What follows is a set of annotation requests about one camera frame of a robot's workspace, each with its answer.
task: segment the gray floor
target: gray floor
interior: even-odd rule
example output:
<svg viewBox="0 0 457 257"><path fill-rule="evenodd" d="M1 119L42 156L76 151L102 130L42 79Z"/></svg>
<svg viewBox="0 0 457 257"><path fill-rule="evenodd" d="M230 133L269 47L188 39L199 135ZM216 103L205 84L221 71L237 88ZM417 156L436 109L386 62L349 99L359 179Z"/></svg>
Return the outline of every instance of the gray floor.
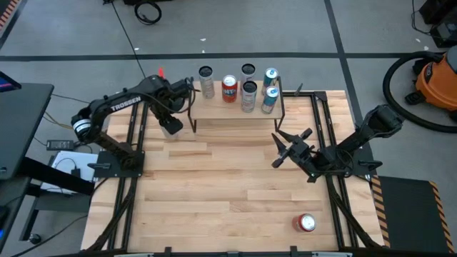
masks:
<svg viewBox="0 0 457 257"><path fill-rule="evenodd" d="M29 0L6 43L1 56L85 56L132 54L119 21L110 5L102 0ZM416 8L424 0L416 0ZM119 16L138 54L202 54L251 52L336 53L331 24L323 0L173 0L159 2L162 20L155 26L140 24L133 8L116 1ZM432 40L411 28L409 0L331 0L346 53L408 53L428 48L437 51ZM421 17L418 26L426 29ZM238 74L240 65L250 62L264 70L276 67L284 88L347 89L340 60L335 58L253 58L253 59L150 59L141 60L146 74L164 67L170 80L196 76L206 64L217 78ZM384 103L381 83L395 59L348 59L349 71L365 114ZM137 85L141 72L135 61L2 61L0 70L20 82L50 83L55 93L90 101ZM393 78L394 94L401 100L411 90L408 67ZM52 98L48 112L57 120L69 119L83 104ZM442 124L446 115L430 106L412 109ZM72 138L71 131L43 121L36 133L42 141ZM453 158L457 136L427 131L405 122L393 138L374 140L375 159L384 162L380 175L432 180L438 184L447 222L457 235L457 159ZM47 162L52 152L33 142L28 156ZM18 242L21 225L31 198L21 207L2 256L31 246ZM41 213L34 233L52 235L83 213ZM79 249L85 220L26 256L73 253Z"/></svg>

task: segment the orange vacuum cleaner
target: orange vacuum cleaner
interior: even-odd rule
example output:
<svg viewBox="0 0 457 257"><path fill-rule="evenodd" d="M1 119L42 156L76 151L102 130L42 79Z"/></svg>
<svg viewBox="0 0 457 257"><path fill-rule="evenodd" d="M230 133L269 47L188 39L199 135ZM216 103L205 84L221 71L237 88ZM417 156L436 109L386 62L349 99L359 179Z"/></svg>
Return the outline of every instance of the orange vacuum cleaner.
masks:
<svg viewBox="0 0 457 257"><path fill-rule="evenodd" d="M457 46L447 53L437 54L418 51L396 61L387 71L383 81L383 93L388 104L409 121L427 129L445 133L457 133L457 126L444 126L417 117L400 106L391 93L391 78L395 71L407 61L419 59L413 66L418 75L416 91L405 97L406 103L415 105L423 102L449 111L449 116L457 121Z"/></svg>

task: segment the blue soda can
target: blue soda can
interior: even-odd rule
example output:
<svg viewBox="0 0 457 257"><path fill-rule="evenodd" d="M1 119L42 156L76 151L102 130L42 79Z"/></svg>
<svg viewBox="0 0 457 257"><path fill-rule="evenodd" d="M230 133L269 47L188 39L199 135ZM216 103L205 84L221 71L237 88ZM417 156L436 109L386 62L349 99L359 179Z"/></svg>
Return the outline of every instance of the blue soda can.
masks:
<svg viewBox="0 0 457 257"><path fill-rule="evenodd" d="M269 86L266 89L265 98L263 99L261 110L264 114L271 114L274 104L278 100L279 90L275 86Z"/></svg>
<svg viewBox="0 0 457 257"><path fill-rule="evenodd" d="M262 95L265 96L266 88L269 86L274 86L276 81L278 80L278 70L275 68L268 68L265 71L265 76L263 77L263 87L262 87Z"/></svg>

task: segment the black hose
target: black hose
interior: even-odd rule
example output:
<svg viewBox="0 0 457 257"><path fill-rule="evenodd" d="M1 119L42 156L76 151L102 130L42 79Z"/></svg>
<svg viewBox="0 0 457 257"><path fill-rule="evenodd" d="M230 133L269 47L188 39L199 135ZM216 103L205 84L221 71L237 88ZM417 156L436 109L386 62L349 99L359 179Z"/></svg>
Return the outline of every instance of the black hose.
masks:
<svg viewBox="0 0 457 257"><path fill-rule="evenodd" d="M392 107L394 111L396 111L398 114L402 115L405 119L422 126L426 129L430 129L433 131L439 131L439 132L444 132L444 133L457 133L457 126L444 126L440 124L436 124L430 121L427 121L425 119L419 118L416 115L412 114L411 112L407 111L405 108L401 107L400 104L398 104L397 101L392 96L391 92L391 79L395 71L405 64L407 61L413 60L413 59L419 59L419 58L425 58L425 59L430 59L431 61L439 62L442 58L442 54L435 54L432 52L428 51L417 51L414 52L408 56L405 56L403 58L400 58L398 61L396 61L387 71L386 75L384 76L383 80L383 94L384 97L386 97L386 101L389 106Z"/></svg>
<svg viewBox="0 0 457 257"><path fill-rule="evenodd" d="M144 14L140 15L140 13L138 12L138 9L143 4L149 4L149 5L151 5L152 7L154 7L158 11L159 15L157 16L156 19L150 20L150 19L146 18L146 15L144 15ZM152 25L152 24L157 23L157 21L160 21L160 19L162 18L162 10L160 9L159 5L157 5L153 1L144 0L144 1L140 1L139 3L135 4L135 16L142 24Z"/></svg>

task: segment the wooden tabletop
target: wooden tabletop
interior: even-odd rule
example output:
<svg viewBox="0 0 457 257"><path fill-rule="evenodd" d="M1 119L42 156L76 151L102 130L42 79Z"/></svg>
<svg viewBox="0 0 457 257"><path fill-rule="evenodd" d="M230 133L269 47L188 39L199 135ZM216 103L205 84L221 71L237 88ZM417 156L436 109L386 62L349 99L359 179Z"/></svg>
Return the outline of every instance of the wooden tabletop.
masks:
<svg viewBox="0 0 457 257"><path fill-rule="evenodd" d="M341 141L353 133L346 95L327 95ZM309 98L285 98L284 104L282 130L316 130ZM118 141L126 139L130 113L125 109L111 115L108 133ZM163 252L166 246L175 252L289 251L290 246L337 250L325 179L306 183L306 174L290 160L271 168L277 157L272 120L202 120L194 134L186 114L176 117L184 123L177 139L165 139L158 121L152 114L148 117L129 252ZM318 148L316 133L307 143ZM109 222L117 184L117 178L110 178L95 193L81 248L90 246ZM346 185L354 216L373 240L383 243L369 185L354 177L346 179ZM294 231L292 218L302 213L314 215L315 231ZM342 215L341 221L348 245ZM119 246L121 230L117 237Z"/></svg>
<svg viewBox="0 0 457 257"><path fill-rule="evenodd" d="M281 97L278 97L278 100L276 100L273 111L270 114L264 114L261 110L263 103L263 82L255 82L257 84L257 97L252 112L246 113L241 110L241 95L239 91L236 94L236 101L233 103L226 103L222 100L221 82L215 81L214 97L212 99L205 99L202 94L196 95L195 102L191 108L192 119L280 119L283 115ZM194 87L195 89L200 89L200 81L195 81Z"/></svg>

